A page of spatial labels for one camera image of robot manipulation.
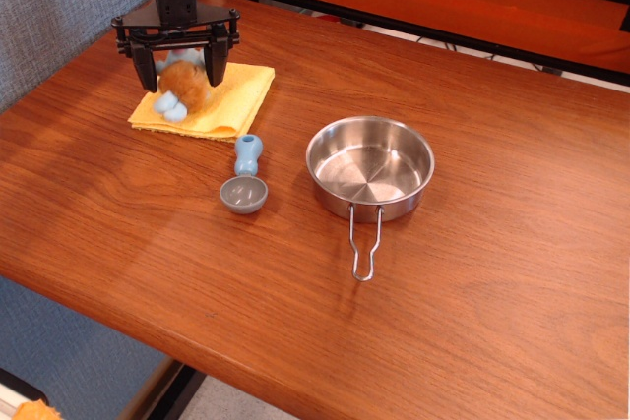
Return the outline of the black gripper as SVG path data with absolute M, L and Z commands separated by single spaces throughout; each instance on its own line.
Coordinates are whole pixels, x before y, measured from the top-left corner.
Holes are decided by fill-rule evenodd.
M 198 0 L 152 0 L 146 6 L 111 21 L 116 48 L 132 57 L 143 88 L 158 90 L 154 52 L 204 47 L 206 74 L 211 86 L 224 76 L 229 49 L 240 42 L 234 9 L 213 7 Z

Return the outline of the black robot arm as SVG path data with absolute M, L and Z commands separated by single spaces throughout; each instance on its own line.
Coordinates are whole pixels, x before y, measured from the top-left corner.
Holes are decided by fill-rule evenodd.
M 219 85 L 230 49 L 239 43 L 235 9 L 198 0 L 152 0 L 132 13 L 112 19 L 117 51 L 132 59 L 145 90 L 158 90 L 156 51 L 201 48 L 209 83 Z

